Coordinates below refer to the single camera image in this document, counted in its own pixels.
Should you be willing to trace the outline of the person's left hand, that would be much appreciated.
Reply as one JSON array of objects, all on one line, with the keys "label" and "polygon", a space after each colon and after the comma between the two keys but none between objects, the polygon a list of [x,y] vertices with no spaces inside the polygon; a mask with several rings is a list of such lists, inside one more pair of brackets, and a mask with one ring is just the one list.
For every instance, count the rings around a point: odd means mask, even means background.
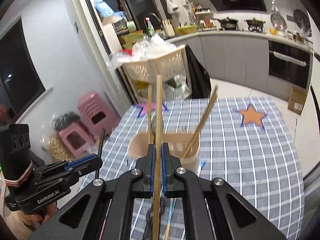
[{"label": "person's left hand", "polygon": [[38,213],[26,215],[22,210],[18,211],[18,215],[24,224],[33,225],[35,222],[39,222],[40,224],[45,223],[57,211],[57,205],[53,203],[46,206],[46,212],[44,215],[39,215]]}]

